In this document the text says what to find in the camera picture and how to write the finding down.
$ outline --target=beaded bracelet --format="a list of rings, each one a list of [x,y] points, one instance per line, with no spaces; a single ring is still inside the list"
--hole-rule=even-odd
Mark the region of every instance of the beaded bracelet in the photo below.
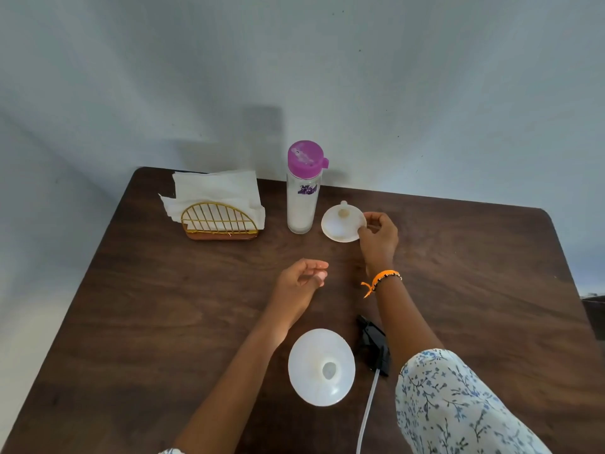
[[[374,281],[372,281],[372,285],[370,285],[369,283],[366,283],[366,282],[361,282],[361,285],[365,285],[369,289],[368,292],[366,293],[366,296],[364,296],[364,299],[367,298],[368,296],[370,296],[372,294],[372,292],[376,291],[376,285],[378,285],[378,282],[380,282],[384,278],[387,278],[390,275],[396,275],[397,277],[399,277],[400,280],[403,280],[401,278],[401,274],[399,274],[397,271],[394,271],[393,269],[389,269],[388,271],[380,272],[376,277],[374,277]]]

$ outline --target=napkin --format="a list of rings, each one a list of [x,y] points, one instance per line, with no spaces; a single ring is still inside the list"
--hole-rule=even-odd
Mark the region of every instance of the napkin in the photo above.
[[[172,178],[176,198],[163,196],[160,198],[166,213],[173,221],[180,223],[184,210],[189,206],[198,202],[212,201],[241,210],[250,217],[258,229],[264,229],[265,210],[261,205],[255,171],[227,171],[216,174],[175,172]],[[254,229],[254,225],[246,221],[241,213],[224,206],[195,206],[188,214],[183,217],[183,222],[188,229],[227,231]]]

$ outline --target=person's left arm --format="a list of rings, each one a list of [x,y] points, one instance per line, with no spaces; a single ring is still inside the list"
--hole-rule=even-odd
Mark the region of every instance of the person's left arm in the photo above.
[[[301,259],[279,275],[267,308],[174,447],[185,454],[231,454],[252,412],[268,362],[327,276],[328,263]]]

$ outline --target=white floral shirt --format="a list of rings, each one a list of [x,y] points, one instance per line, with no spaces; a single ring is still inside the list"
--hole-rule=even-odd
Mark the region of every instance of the white floral shirt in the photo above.
[[[454,352],[413,356],[399,373],[395,406],[414,454],[550,453]]]

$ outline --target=bottle with purple lid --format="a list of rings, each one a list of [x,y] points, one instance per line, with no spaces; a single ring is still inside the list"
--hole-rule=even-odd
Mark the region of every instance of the bottle with purple lid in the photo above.
[[[301,140],[288,149],[288,228],[296,234],[308,232],[313,225],[321,173],[328,164],[317,143]]]

